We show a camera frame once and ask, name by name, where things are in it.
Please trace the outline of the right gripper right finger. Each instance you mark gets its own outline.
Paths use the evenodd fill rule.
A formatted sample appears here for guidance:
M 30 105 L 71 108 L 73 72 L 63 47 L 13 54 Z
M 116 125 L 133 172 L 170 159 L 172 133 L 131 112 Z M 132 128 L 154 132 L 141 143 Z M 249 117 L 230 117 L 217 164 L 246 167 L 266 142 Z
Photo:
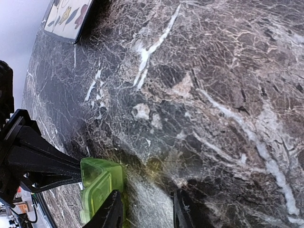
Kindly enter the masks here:
M 173 223 L 175 228 L 214 227 L 183 189 L 177 189 L 174 192 Z

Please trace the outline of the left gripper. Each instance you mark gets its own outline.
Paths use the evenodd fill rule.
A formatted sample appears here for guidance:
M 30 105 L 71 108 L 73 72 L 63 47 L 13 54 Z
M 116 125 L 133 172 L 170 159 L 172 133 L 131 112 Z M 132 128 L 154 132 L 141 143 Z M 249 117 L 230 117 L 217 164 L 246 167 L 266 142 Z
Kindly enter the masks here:
M 0 201 L 12 207 L 19 186 L 32 193 L 81 182 L 80 161 L 48 143 L 32 128 L 25 109 L 18 109 L 10 119 L 0 116 Z M 21 178 L 11 168 L 9 156 L 14 149 L 14 165 L 25 172 Z

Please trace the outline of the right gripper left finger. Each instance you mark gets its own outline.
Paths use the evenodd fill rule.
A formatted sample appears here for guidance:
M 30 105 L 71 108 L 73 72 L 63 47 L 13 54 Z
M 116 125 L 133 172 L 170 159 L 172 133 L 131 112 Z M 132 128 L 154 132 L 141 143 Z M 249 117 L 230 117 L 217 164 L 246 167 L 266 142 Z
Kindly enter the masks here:
M 119 190 L 113 190 L 83 228 L 122 228 L 124 205 Z

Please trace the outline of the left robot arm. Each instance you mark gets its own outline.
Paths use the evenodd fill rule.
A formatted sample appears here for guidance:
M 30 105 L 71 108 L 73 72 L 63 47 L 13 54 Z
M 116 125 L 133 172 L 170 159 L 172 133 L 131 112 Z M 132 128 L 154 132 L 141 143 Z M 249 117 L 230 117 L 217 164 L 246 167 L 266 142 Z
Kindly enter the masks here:
M 15 207 L 18 188 L 40 193 L 81 181 L 80 161 L 47 142 L 25 109 L 14 109 L 13 70 L 0 63 L 0 201 Z

